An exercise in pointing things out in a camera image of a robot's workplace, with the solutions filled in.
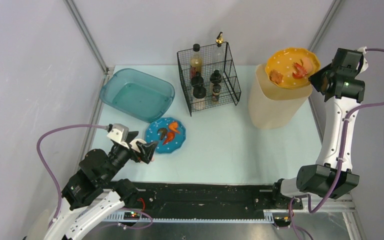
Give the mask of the yellow polka dot plate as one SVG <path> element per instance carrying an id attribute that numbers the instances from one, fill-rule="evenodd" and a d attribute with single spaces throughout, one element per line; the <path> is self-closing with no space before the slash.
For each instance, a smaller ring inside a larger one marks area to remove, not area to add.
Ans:
<path id="1" fill-rule="evenodd" d="M 314 70 L 305 77 L 295 79 L 292 73 L 295 71 L 293 63 L 301 64 L 300 59 L 308 57 L 312 60 Z M 321 63 L 317 56 L 305 49 L 288 47 L 274 53 L 266 62 L 264 71 L 268 79 L 276 86 L 283 89 L 300 89 L 310 84 L 309 77 L 321 69 Z"/>

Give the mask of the blue polka dot plate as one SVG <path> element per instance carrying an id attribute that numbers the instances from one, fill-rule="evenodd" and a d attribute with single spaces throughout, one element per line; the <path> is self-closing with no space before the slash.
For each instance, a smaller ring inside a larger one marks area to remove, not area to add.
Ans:
<path id="1" fill-rule="evenodd" d="M 166 137 L 163 140 L 160 140 L 158 129 L 166 128 L 168 132 L 170 132 L 168 125 L 174 121 L 178 122 L 178 130 L 180 131 L 180 134 L 175 134 L 174 140 L 163 145 Z M 158 154 L 171 154 L 172 152 L 180 149 L 185 142 L 186 128 L 180 120 L 177 120 L 173 117 L 162 117 L 149 124 L 148 128 L 145 130 L 144 137 L 147 142 L 158 141 L 158 147 L 155 150 Z"/>

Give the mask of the white-bead shaker jar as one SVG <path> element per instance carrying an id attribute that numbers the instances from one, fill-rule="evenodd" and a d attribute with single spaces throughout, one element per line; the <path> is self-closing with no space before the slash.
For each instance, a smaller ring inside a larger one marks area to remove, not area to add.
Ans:
<path id="1" fill-rule="evenodd" d="M 204 86 L 204 79 L 201 76 L 200 72 L 196 72 L 195 75 L 191 78 L 190 84 L 193 88 L 201 88 Z"/>
<path id="2" fill-rule="evenodd" d="M 192 109 L 195 111 L 203 110 L 206 107 L 207 90 L 204 86 L 196 86 L 192 92 Z"/>

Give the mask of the small spice jar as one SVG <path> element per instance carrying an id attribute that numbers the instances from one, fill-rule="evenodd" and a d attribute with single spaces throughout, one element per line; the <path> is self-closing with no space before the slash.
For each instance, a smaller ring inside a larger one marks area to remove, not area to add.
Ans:
<path id="1" fill-rule="evenodd" d="M 220 84 L 214 84 L 212 87 L 212 96 L 211 100 L 213 103 L 219 103 L 220 93 L 222 86 Z"/>

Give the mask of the brown sauce bottle black cap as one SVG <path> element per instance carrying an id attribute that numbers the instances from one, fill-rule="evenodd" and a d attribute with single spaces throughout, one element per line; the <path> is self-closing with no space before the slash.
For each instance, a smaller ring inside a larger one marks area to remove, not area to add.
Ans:
<path id="1" fill-rule="evenodd" d="M 193 54 L 189 60 L 189 76 L 192 79 L 202 73 L 203 59 L 200 52 L 201 46 L 198 43 L 193 45 Z"/>

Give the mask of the white powder dispenser bottle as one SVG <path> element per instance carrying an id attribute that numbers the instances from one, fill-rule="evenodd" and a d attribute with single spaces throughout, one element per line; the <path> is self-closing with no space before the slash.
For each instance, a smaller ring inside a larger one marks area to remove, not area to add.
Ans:
<path id="1" fill-rule="evenodd" d="M 220 73 L 220 71 L 218 69 L 216 69 L 211 74 L 209 80 L 210 80 L 211 86 L 213 86 L 213 85 L 216 85 L 216 84 L 220 84 L 222 82 L 222 80 L 223 80 L 223 76 Z"/>

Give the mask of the gold spout glass bottle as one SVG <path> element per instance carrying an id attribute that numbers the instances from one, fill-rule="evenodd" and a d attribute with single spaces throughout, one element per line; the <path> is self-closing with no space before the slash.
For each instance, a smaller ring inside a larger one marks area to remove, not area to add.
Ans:
<path id="1" fill-rule="evenodd" d="M 221 31 L 218 36 L 216 37 L 216 47 L 214 48 L 213 52 L 213 63 L 214 63 L 214 70 L 218 70 L 219 72 L 222 70 L 222 67 L 224 65 L 224 59 L 225 59 L 225 50 L 224 50 L 224 39 L 223 39 L 223 32 Z"/>

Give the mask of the pink white mug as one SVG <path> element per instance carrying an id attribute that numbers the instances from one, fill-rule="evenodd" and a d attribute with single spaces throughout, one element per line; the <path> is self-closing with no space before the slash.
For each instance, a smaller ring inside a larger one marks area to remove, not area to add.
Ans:
<path id="1" fill-rule="evenodd" d="M 142 142 L 142 143 L 147 143 L 145 140 L 143 139 L 134 139 L 130 144 L 131 144 L 131 149 L 133 149 L 133 156 L 132 156 L 132 160 L 137 162 L 137 163 L 140 163 L 142 161 L 139 160 L 138 158 L 138 153 L 139 153 L 139 149 L 136 145 L 136 142 Z"/>

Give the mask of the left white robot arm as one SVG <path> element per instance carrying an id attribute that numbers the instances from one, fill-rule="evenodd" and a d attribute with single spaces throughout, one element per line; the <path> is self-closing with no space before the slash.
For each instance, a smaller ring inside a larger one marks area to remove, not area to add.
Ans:
<path id="1" fill-rule="evenodd" d="M 57 187 L 54 215 L 44 210 L 24 239 L 81 240 L 111 213 L 132 205 L 138 198 L 139 191 L 133 183 L 121 179 L 100 202 L 91 206 L 128 161 L 149 164 L 159 144 L 138 138 L 138 131 L 129 131 L 121 124 L 110 124 L 105 130 L 113 143 L 110 152 L 93 149 L 85 155 L 80 169 L 65 187 Z"/>

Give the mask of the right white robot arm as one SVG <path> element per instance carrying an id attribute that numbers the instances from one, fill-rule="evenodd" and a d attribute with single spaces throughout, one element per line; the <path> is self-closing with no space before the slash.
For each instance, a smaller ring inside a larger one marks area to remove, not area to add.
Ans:
<path id="1" fill-rule="evenodd" d="M 321 150 L 315 164 L 302 166 L 295 178 L 276 182 L 276 195 L 338 199 L 358 185 L 360 177 L 353 173 L 351 145 L 356 108 L 365 94 L 365 82 L 356 78 L 368 68 L 365 53 L 365 47 L 338 48 L 331 63 L 309 77 L 311 85 L 324 96 L 326 123 Z"/>

